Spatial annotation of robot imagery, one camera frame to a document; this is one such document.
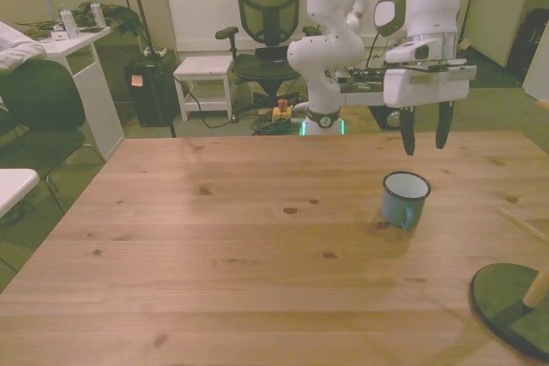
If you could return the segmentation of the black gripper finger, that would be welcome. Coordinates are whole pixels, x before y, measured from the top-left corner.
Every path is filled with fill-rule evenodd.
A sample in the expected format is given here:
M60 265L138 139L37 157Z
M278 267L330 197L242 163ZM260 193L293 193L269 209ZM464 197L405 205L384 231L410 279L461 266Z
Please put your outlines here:
M402 143L408 156L413 156L415 151L415 108L413 106L400 109L400 131Z
M436 146L443 149L449 137L454 115L453 102L441 102L438 107L438 125L436 132Z

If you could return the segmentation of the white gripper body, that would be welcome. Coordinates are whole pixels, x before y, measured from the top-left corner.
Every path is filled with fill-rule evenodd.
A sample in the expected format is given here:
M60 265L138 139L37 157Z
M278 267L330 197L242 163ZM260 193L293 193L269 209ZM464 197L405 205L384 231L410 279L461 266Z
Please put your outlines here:
M404 108L465 99L469 82L469 66L450 67L442 72L388 69L383 80L383 100L388 107Z

